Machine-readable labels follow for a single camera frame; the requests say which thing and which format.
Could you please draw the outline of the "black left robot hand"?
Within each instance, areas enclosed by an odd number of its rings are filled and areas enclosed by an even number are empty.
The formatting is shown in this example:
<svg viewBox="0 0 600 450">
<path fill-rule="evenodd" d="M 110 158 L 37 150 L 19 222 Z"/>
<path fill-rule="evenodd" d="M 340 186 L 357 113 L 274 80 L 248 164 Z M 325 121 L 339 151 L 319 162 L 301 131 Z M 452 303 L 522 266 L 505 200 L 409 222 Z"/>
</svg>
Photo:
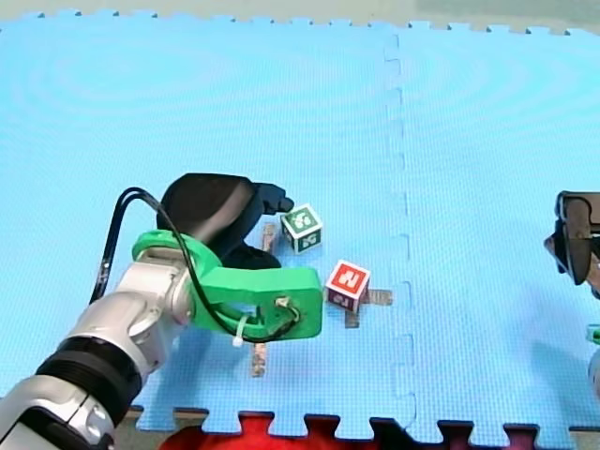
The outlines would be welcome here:
<svg viewBox="0 0 600 450">
<path fill-rule="evenodd" d="M 207 245 L 223 266 L 246 270 L 281 266 L 270 253 L 248 245 L 246 237 L 262 216 L 293 209 L 294 202 L 282 187 L 238 175 L 187 173 L 169 185 L 160 204 L 177 231 Z"/>
</svg>

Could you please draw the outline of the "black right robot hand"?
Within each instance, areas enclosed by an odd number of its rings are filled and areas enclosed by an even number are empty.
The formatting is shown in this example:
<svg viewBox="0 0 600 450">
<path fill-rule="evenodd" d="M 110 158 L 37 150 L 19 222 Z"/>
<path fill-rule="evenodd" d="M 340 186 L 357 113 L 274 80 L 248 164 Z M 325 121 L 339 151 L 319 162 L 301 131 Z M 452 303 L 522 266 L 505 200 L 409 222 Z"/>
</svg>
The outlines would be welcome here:
<svg viewBox="0 0 600 450">
<path fill-rule="evenodd" d="M 555 228 L 544 241 L 560 274 L 576 286 L 587 283 L 599 298 L 599 193 L 561 191 L 555 202 Z"/>
</svg>

